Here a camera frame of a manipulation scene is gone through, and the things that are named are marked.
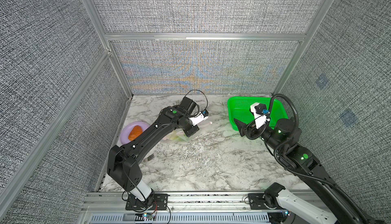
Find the clear zip-top bag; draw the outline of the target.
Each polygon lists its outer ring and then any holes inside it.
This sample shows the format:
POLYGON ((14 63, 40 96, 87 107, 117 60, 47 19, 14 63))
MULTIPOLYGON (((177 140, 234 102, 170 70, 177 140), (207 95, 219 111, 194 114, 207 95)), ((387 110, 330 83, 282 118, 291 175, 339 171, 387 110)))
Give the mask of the clear zip-top bag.
POLYGON ((193 140, 195 137, 202 134, 206 129, 210 128, 212 124, 213 122, 209 120, 201 122, 200 124, 198 124, 199 130, 195 132, 193 135, 191 135, 190 137, 186 136, 182 129, 174 130, 173 132, 166 135, 162 139, 162 142, 165 143, 166 142, 189 142, 193 140))

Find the green chinese cabbage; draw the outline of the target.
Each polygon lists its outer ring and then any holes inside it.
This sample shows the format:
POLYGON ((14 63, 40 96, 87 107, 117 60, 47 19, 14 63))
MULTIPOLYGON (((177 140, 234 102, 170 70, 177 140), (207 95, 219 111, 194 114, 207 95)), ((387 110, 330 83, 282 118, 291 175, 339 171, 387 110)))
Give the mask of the green chinese cabbage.
POLYGON ((188 142, 188 137, 182 130, 175 130, 165 136, 165 140, 176 141, 176 142, 188 142))

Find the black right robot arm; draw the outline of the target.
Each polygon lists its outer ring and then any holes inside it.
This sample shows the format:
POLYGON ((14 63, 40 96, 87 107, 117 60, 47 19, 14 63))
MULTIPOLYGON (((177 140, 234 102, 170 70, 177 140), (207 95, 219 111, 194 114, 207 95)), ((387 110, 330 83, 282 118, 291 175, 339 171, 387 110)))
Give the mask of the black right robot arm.
POLYGON ((255 121, 245 124, 235 119, 234 122, 241 136, 262 139, 277 163, 302 180, 322 200, 336 224, 383 223, 363 211, 331 178, 320 160, 298 143, 301 130, 293 119, 279 119, 274 128, 268 121, 260 127, 255 121))

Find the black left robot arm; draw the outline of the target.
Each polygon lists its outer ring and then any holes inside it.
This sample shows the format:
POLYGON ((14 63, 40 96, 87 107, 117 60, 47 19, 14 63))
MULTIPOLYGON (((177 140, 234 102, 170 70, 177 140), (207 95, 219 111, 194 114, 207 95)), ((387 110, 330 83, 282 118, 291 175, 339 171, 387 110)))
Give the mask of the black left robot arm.
POLYGON ((113 146, 108 155, 107 174, 119 184, 129 197, 134 197, 146 209, 153 203, 154 191, 143 181, 139 164, 165 136, 181 129, 187 137, 199 131, 198 124, 209 116, 188 97, 178 105, 162 109, 157 119, 136 139, 122 146, 113 146))

